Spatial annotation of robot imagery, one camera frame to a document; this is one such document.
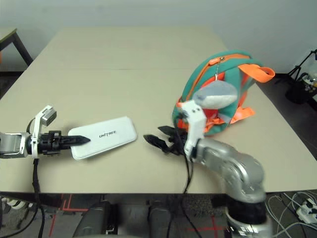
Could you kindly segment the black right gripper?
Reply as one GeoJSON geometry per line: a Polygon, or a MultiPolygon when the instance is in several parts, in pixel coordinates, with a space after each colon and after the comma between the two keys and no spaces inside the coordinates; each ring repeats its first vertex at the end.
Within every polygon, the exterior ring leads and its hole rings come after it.
{"type": "Polygon", "coordinates": [[[177,156],[184,155],[184,144],[187,139],[187,131],[185,129],[178,129],[171,126],[159,126],[158,129],[163,132],[165,135],[169,136],[168,141],[172,143],[171,146],[168,146],[166,142],[157,136],[146,134],[143,135],[143,138],[154,147],[159,148],[164,153],[172,153],[177,156]]]}

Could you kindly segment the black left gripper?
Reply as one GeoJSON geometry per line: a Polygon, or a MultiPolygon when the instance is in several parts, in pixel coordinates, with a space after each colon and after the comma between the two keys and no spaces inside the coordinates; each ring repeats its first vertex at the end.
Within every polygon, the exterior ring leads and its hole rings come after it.
{"type": "Polygon", "coordinates": [[[81,135],[61,136],[61,131],[51,130],[40,135],[37,150],[39,154],[56,155],[61,150],[70,149],[72,146],[80,146],[90,141],[89,138],[81,135]]]}

